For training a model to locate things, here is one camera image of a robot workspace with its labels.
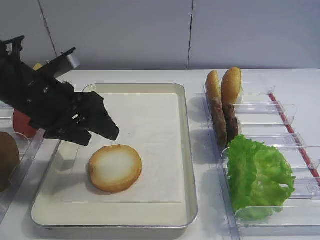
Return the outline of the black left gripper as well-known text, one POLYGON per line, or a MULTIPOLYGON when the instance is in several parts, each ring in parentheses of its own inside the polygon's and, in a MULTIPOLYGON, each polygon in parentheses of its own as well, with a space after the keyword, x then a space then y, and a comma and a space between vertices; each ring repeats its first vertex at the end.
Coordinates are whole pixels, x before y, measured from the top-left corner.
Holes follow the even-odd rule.
POLYGON ((30 118, 29 124, 44 129, 44 138, 88 146, 96 133, 115 141, 120 133, 94 91, 75 92, 68 82, 56 79, 65 74, 64 63, 74 47, 34 70, 21 59, 24 36, 0 42, 0 100, 30 118))

